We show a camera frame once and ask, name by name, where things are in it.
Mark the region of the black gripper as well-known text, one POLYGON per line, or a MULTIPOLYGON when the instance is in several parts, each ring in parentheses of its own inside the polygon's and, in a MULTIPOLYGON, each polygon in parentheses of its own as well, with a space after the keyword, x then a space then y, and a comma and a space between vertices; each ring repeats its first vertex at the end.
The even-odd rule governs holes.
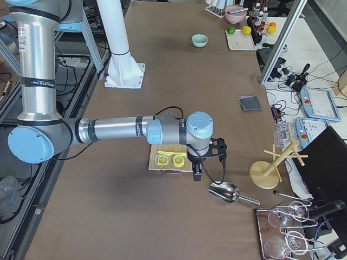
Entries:
POLYGON ((204 159, 192 148, 187 149, 187 158, 192 163, 193 181, 201 181, 204 159))

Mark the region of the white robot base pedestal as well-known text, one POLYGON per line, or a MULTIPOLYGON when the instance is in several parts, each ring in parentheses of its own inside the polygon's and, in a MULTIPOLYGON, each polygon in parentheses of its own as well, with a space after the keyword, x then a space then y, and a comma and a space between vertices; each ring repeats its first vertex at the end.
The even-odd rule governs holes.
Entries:
POLYGON ((141 89, 145 64, 132 57, 120 1, 97 1, 111 52, 105 87, 141 89))

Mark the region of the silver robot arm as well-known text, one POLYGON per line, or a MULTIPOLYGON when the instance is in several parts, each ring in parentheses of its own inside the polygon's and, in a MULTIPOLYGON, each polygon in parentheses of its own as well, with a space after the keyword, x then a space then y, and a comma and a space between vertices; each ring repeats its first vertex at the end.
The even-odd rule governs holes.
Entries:
POLYGON ((17 158, 40 163, 78 144, 145 137, 150 144, 186 145, 193 178, 201 179, 203 161, 212 155, 213 120, 205 112, 194 112, 187 119, 97 120, 65 119, 58 113, 54 32, 83 31, 82 1, 10 1, 9 10, 17 23, 21 63, 23 111, 8 136, 8 146, 17 158))

